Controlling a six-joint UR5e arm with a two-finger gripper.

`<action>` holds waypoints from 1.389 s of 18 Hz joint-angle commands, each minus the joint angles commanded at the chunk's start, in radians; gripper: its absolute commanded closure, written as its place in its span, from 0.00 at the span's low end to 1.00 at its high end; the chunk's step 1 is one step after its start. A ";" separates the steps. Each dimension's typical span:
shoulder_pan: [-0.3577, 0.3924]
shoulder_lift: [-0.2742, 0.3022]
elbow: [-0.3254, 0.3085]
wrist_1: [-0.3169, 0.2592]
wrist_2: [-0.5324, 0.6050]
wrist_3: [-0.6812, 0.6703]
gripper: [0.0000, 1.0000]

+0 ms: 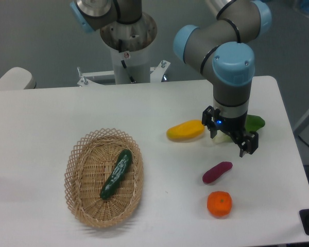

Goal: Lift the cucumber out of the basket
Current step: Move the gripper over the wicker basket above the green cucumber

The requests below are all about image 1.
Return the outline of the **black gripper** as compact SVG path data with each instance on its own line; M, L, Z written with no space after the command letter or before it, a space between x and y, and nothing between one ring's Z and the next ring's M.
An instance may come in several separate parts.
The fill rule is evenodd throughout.
M210 138L221 131L234 141L239 147L239 156L253 154L259 146L259 134L256 131L247 132L245 122L248 105L228 107L222 104L208 106L202 113L201 123L210 132Z

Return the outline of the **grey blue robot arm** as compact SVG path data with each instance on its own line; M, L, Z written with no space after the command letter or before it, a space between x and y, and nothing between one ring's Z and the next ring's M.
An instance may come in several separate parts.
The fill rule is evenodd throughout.
M213 85L213 104L202 114L212 137L218 131L231 137L241 154L253 154L259 145L256 131L246 130L246 117L255 71L248 42L271 27L272 16L262 1L209 1L216 22L206 28L182 27L173 51ZM154 42L157 25L141 1L72 1L71 10L85 32L100 31L113 52L118 84L150 81L146 49Z

